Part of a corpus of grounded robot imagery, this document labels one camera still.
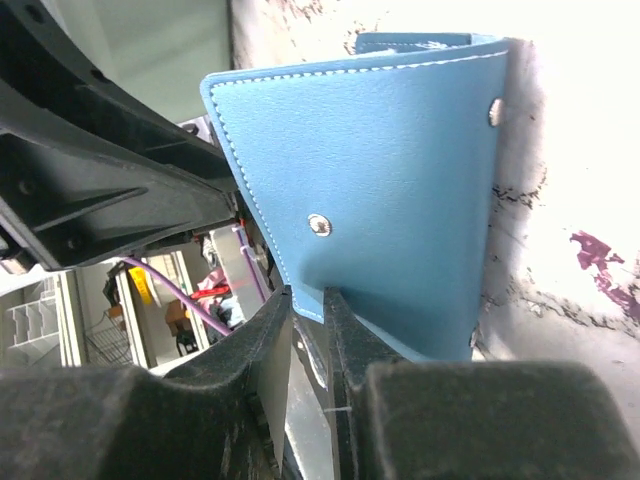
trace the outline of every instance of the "metal wire basket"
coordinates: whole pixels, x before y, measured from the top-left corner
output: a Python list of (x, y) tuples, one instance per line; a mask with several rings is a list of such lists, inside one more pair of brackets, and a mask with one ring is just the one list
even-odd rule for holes
[(102, 320), (85, 333), (87, 359), (92, 365), (133, 363), (129, 337), (122, 322), (104, 313)]

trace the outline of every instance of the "red object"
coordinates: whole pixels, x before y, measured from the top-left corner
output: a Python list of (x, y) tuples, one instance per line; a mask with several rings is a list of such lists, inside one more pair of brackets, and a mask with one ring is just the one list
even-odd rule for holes
[(223, 285), (221, 287), (211, 288), (209, 290), (198, 290), (197, 292), (191, 294), (191, 298), (194, 300), (198, 300), (199, 298), (204, 297), (216, 297), (218, 295), (225, 295), (229, 292), (231, 292), (231, 288), (229, 288), (229, 285)]

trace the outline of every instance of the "wallet flap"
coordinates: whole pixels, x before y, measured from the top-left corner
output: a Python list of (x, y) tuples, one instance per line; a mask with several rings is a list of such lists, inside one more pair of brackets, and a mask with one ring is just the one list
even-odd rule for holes
[[(357, 45), (394, 40), (447, 46), (213, 74), (202, 95), (298, 313), (322, 321), (323, 289), (337, 286), (405, 356), (469, 358), (508, 43)], [(310, 228), (314, 214), (329, 235)]]

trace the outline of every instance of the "yellow object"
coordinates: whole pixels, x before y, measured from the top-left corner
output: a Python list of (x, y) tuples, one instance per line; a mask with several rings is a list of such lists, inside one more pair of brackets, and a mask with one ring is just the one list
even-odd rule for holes
[(151, 299), (151, 292), (149, 291), (149, 285), (147, 285), (147, 277), (144, 270), (140, 267), (134, 267), (129, 269), (129, 275), (131, 275), (142, 301), (146, 305), (150, 305), (153, 300)]

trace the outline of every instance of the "white stitching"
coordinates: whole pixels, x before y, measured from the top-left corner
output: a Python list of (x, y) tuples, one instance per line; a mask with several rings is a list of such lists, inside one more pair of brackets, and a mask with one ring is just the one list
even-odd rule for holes
[(447, 48), (468, 47), (469, 45), (447, 45), (446, 43), (427, 40), (426, 42), (362, 42), (361, 47), (374, 45), (376, 47), (420, 47), (428, 50), (444, 50)]
[(506, 55), (507, 52), (508, 52), (507, 50), (503, 50), (501, 52), (487, 53), (485, 55), (472, 55), (470, 57), (452, 58), (450, 60), (432, 60), (430, 62), (409, 63), (406, 65), (386, 65), (382, 67), (351, 68), (349, 70), (326, 70), (324, 72), (293, 73), (293, 74), (287, 74), (287, 75), (275, 75), (273, 77), (258, 77), (258, 78), (249, 78), (246, 80), (233, 80), (231, 82), (220, 82), (220, 83), (213, 84), (211, 86), (211, 94), (213, 95), (214, 89), (218, 87), (227, 86), (227, 85), (228, 86), (242, 85), (247, 83), (269, 82), (272, 80), (289, 80), (292, 78), (302, 78), (302, 77), (312, 77), (312, 76), (340, 75), (344, 73), (368, 73), (368, 72), (377, 72), (380, 70), (402, 70), (403, 68), (419, 68), (419, 67), (429, 67), (431, 65), (446, 65), (447, 63), (458, 63), (458, 62), (466, 62), (469, 60), (479, 60), (482, 58), (499, 57), (501, 55)]
[[(245, 172), (244, 167), (242, 166), (242, 163), (240, 162), (240, 158), (238, 157), (238, 153), (236, 152), (236, 145), (233, 142), (233, 140), (231, 140), (231, 136), (229, 134), (229, 131), (227, 130), (227, 126), (226, 123), (224, 121), (224, 119), (222, 118), (222, 114), (220, 113), (220, 108), (218, 107), (218, 102), (216, 101), (216, 96), (215, 96), (215, 92), (214, 90), (218, 87), (223, 87), (223, 86), (229, 86), (229, 85), (243, 85), (243, 84), (248, 84), (248, 83), (257, 83), (257, 82), (266, 82), (266, 81), (271, 81), (271, 80), (288, 80), (291, 78), (302, 78), (302, 77), (311, 77), (311, 76), (323, 76), (323, 75), (340, 75), (340, 74), (348, 74), (348, 73), (368, 73), (368, 72), (377, 72), (377, 71), (390, 71), (390, 70), (401, 70), (404, 68), (418, 68), (418, 67), (428, 67), (428, 66), (432, 66), (432, 65), (445, 65), (447, 63), (457, 63), (457, 62), (465, 62), (465, 61), (469, 61), (469, 60), (479, 60), (482, 58), (492, 58), (492, 57), (499, 57), (501, 55), (506, 55), (508, 53), (508, 50), (503, 50), (501, 52), (496, 52), (496, 53), (487, 53), (485, 55), (472, 55), (469, 57), (461, 57), (461, 58), (452, 58), (449, 60), (433, 60), (430, 62), (422, 62), (422, 63), (411, 63), (411, 64), (407, 64), (407, 65), (387, 65), (387, 66), (382, 66), (382, 67), (371, 67), (371, 68), (351, 68), (348, 70), (327, 70), (324, 72), (308, 72), (308, 73), (294, 73), (294, 74), (287, 74), (287, 75), (274, 75), (273, 77), (260, 77), (260, 78), (252, 78), (252, 79), (247, 79), (247, 80), (234, 80), (232, 82), (220, 82), (220, 83), (216, 83), (213, 84), (211, 86), (211, 102), (213, 103), (213, 108), (216, 111), (216, 115), (218, 116), (218, 120), (220, 121), (220, 125), (222, 127), (222, 131), (224, 132), (224, 136), (227, 139), (227, 142), (229, 142), (229, 149), (231, 150), (231, 154), (233, 155), (233, 158), (236, 162), (236, 165), (238, 166), (238, 168), (240, 169), (240, 173), (242, 174), (242, 179), (244, 180), (244, 184), (245, 187), (247, 188), (247, 191), (249, 192), (249, 195), (251, 195), (251, 200), (253, 201), (253, 205), (254, 207), (256, 207), (256, 210), (258, 211), (258, 215), (260, 215), (260, 218), (262, 219), (262, 223), (264, 225), (265, 230), (267, 231), (267, 234), (269, 235), (269, 237), (271, 238), (271, 242), (273, 243), (273, 248), (276, 251), (276, 255), (278, 255), (278, 259), (280, 260), (280, 265), (282, 265), (282, 271), (284, 272), (284, 276), (287, 280), (287, 284), (291, 285), (291, 278), (289, 277), (289, 272), (287, 271), (287, 267), (284, 264), (284, 260), (282, 259), (282, 255), (280, 254), (280, 249), (278, 248), (278, 244), (276, 243), (275, 238), (273, 238), (273, 234), (271, 233), (271, 229), (269, 228), (269, 225), (267, 224), (267, 220), (264, 218), (264, 214), (262, 213), (262, 209), (260, 208), (260, 206), (258, 205), (258, 201), (253, 193), (253, 190), (251, 189), (251, 186), (249, 185), (249, 180), (247, 179), (247, 175)], [(316, 320), (322, 320), (322, 316), (318, 315), (315, 312), (312, 312), (310, 310), (307, 310), (306, 308), (302, 308), (300, 305), (298, 305), (298, 302), (296, 300), (296, 295), (295, 292), (293, 291), (292, 288), (292, 297), (293, 297), (293, 305), (296, 307), (297, 310), (299, 310), (300, 312), (306, 313), (307, 315), (315, 318)]]

